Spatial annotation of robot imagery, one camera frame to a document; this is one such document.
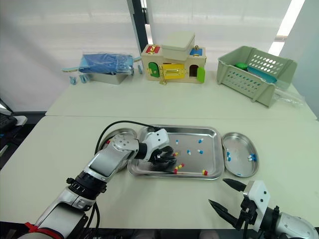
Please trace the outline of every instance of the white curtain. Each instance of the white curtain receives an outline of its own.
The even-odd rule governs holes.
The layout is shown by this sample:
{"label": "white curtain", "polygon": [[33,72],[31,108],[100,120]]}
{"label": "white curtain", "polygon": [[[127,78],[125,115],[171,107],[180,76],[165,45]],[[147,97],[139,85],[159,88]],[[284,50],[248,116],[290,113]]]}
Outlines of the white curtain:
{"label": "white curtain", "polygon": [[13,111],[46,111],[83,51],[139,55],[126,0],[1,0],[0,10],[0,97]]}
{"label": "white curtain", "polygon": [[268,52],[290,0],[147,0],[153,43],[178,30],[195,32],[206,47],[206,69],[242,45]]}

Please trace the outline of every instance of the oval metal tray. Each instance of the oval metal tray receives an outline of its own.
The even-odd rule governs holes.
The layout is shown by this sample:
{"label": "oval metal tray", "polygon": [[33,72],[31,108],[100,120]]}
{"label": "oval metal tray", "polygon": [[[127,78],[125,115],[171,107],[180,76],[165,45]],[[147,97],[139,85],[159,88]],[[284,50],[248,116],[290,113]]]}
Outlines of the oval metal tray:
{"label": "oval metal tray", "polygon": [[[166,129],[170,146],[175,152],[177,162],[171,168],[160,171],[150,162],[141,160],[129,160],[128,170],[134,176],[144,177],[175,177],[175,178],[196,178],[216,179],[224,172],[223,149],[221,137],[216,129],[211,127],[183,126],[183,125],[156,125]],[[144,127],[140,132],[139,140],[146,139],[153,129]],[[173,169],[184,163],[184,167],[173,174]]]}
{"label": "oval metal tray", "polygon": [[[226,169],[238,177],[254,175],[259,167],[257,150],[248,137],[241,133],[230,132],[223,136],[224,162]],[[248,156],[255,154],[256,161],[249,161]]]}

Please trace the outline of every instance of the wall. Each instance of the wall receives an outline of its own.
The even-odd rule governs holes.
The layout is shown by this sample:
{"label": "wall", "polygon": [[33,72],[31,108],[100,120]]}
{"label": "wall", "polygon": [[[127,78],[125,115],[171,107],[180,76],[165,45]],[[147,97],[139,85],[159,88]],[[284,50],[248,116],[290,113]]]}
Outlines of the wall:
{"label": "wall", "polygon": [[318,0],[306,0],[280,56],[297,61],[293,84],[319,118]]}
{"label": "wall", "polygon": [[46,111],[83,51],[139,55],[126,0],[1,0],[0,10],[0,97],[13,111]]}

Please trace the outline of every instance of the black cord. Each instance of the black cord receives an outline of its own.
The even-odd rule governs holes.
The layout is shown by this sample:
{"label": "black cord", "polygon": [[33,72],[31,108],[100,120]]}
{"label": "black cord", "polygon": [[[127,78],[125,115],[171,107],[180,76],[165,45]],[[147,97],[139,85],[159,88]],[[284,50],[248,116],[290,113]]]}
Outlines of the black cord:
{"label": "black cord", "polygon": [[244,233],[243,233],[243,239],[247,239],[247,230],[248,230],[248,219],[245,220],[245,227],[244,227]]}
{"label": "black cord", "polygon": [[91,215],[90,215],[90,218],[89,218],[89,221],[88,221],[88,223],[86,224],[86,227],[85,227],[85,229],[83,230],[83,232],[82,232],[82,234],[81,234],[81,236],[79,237],[79,238],[85,238],[85,236],[88,234],[88,230],[89,230],[89,227],[90,227],[90,225],[91,225],[91,222],[92,222],[92,220],[93,220],[93,216],[94,216],[94,212],[95,212],[95,208],[96,208],[96,206],[97,206],[97,204],[96,204],[96,202],[93,204],[93,207],[92,207],[92,211],[91,211]]}
{"label": "black cord", "polygon": [[100,147],[100,142],[101,142],[101,139],[104,135],[104,133],[110,128],[112,127],[113,125],[117,124],[117,123],[134,123],[134,124],[138,124],[138,125],[142,125],[142,126],[146,126],[146,127],[151,127],[155,130],[158,129],[158,127],[155,127],[155,126],[152,126],[152,125],[149,125],[149,124],[145,124],[145,123],[140,123],[140,122],[135,122],[135,121],[131,121],[131,120],[120,120],[120,121],[116,121],[116,122],[113,122],[111,123],[110,125],[108,125],[101,133],[99,139],[98,139],[98,142],[96,143],[96,147],[95,147],[95,151],[94,151],[94,154],[96,154],[98,151],[99,151],[99,147]]}
{"label": "black cord", "polygon": [[100,210],[99,210],[99,207],[96,204],[96,207],[95,207],[95,211],[96,211],[96,226],[95,226],[95,236],[98,236],[98,229],[99,229],[99,225],[100,225]]}

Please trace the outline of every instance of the blue cloth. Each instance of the blue cloth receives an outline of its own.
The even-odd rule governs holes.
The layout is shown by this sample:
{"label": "blue cloth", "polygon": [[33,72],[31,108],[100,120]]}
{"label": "blue cloth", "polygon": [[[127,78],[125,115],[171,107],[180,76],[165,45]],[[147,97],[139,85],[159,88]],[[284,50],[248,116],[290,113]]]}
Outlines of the blue cloth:
{"label": "blue cloth", "polygon": [[133,57],[117,53],[83,54],[79,71],[82,73],[132,74]]}

